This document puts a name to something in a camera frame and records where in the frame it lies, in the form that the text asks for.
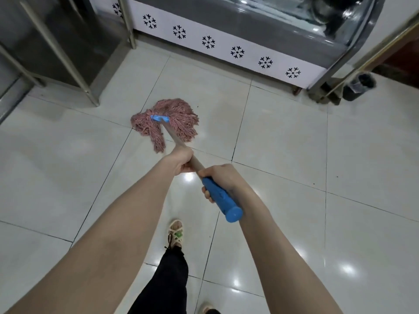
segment black snowflake pattern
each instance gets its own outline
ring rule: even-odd
[[[156,20],[150,14],[143,15],[144,24],[149,28],[154,29],[157,27]]]
[[[262,68],[271,68],[272,63],[273,61],[268,56],[261,57],[261,59],[259,59],[259,66]]]
[[[186,38],[186,31],[180,25],[173,26],[173,34],[180,40]]]
[[[240,46],[235,46],[231,48],[230,54],[234,58],[242,58],[244,55],[244,50]]]
[[[297,78],[301,73],[301,70],[298,67],[288,68],[287,72],[285,73],[288,78]]]
[[[112,4],[112,8],[113,8],[113,11],[115,12],[116,15],[119,15],[120,17],[123,17],[121,7],[119,6],[119,3]]]
[[[202,45],[204,45],[206,48],[214,48],[215,47],[215,41],[211,36],[204,36],[202,38]]]

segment tile floor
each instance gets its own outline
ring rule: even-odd
[[[0,313],[160,159],[129,119],[175,97],[199,115],[190,143],[198,158],[233,162],[345,314],[417,312],[417,89],[377,76],[378,88],[357,101],[317,105],[208,57],[145,37],[138,45],[100,107],[49,85],[34,88],[0,126]],[[174,217],[187,233],[187,313],[203,301],[223,313],[268,313],[239,225],[200,187],[194,174],[175,178],[116,313],[127,313],[152,277]]]

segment metal rod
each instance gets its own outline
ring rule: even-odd
[[[137,45],[135,43],[134,31],[133,31],[132,21],[131,21],[131,15],[129,13],[128,6],[125,3],[125,0],[118,0],[118,3],[119,3],[119,7],[121,8],[122,19],[125,23],[125,27],[127,28],[128,33],[129,33],[129,36],[128,36],[129,43],[131,44],[131,48],[135,49],[135,48],[137,48]]]
[[[173,139],[173,142],[175,142],[177,145],[186,147],[185,142],[183,142],[180,139],[180,137],[178,137],[177,133],[173,130],[173,128],[170,126],[170,124],[166,123],[163,120],[160,120],[160,123],[164,126],[164,128],[166,129],[166,131],[170,134],[170,136]],[[205,168],[201,164],[201,162],[194,155],[192,155],[192,158],[189,161],[189,163],[191,164],[192,168],[195,170],[196,173]]]
[[[45,84],[41,82],[39,79],[33,77],[30,72],[23,67],[23,65],[14,58],[9,51],[3,46],[3,44],[0,43],[0,53],[9,61],[11,62],[22,74],[25,75],[26,78],[28,78],[31,82],[33,82],[38,87],[45,87]]]
[[[74,78],[76,83],[80,86],[80,88],[84,91],[84,93],[87,95],[89,100],[95,105],[99,106],[99,100],[92,94],[89,85],[86,83],[82,75],[79,73],[77,68],[74,66],[71,59],[67,56],[67,54],[64,52],[58,41],[55,39],[54,35],[51,33],[51,31],[48,29],[48,27],[45,25],[45,23],[42,21],[42,19],[39,17],[38,14],[35,13],[35,11],[32,9],[32,7],[29,5],[27,1],[20,1],[21,6],[29,16],[30,20],[36,27],[36,29],[39,31],[39,33],[42,35],[44,40],[48,43],[50,48],[53,50],[55,55],[60,59],[60,61],[63,63],[64,67],[67,69],[67,71],[70,73],[70,75]]]
[[[410,31],[415,29],[419,26],[419,12],[410,20],[408,20],[401,28],[397,29],[395,32],[387,36],[382,42],[380,42],[377,46],[375,46],[372,50],[370,50],[363,58],[361,58],[355,67],[350,73],[348,73],[342,80],[335,85],[332,90],[330,90],[327,94],[322,95],[320,100],[324,99],[331,93],[333,93],[336,89],[338,89],[341,85],[343,85],[350,77],[352,77],[355,73],[363,70],[366,68],[370,63],[372,63],[375,59],[383,55],[389,48],[391,48],[394,44],[399,42],[403,39]]]
[[[77,13],[78,17],[81,19],[81,21],[84,22],[83,17],[81,16],[76,3],[74,2],[74,0],[68,0],[68,2],[70,3],[71,8],[73,9],[74,12]]]

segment pink mop head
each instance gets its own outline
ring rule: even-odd
[[[194,125],[198,124],[198,116],[191,106],[182,99],[165,99],[157,101],[153,108],[131,117],[131,124],[142,136],[150,136],[156,153],[163,152],[165,143],[160,124],[150,118],[151,115],[167,116],[170,125],[184,142],[190,142],[197,135]]]

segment black container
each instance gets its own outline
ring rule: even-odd
[[[362,73],[343,87],[342,98],[348,101],[354,101],[360,95],[377,86],[377,82],[370,73]]]

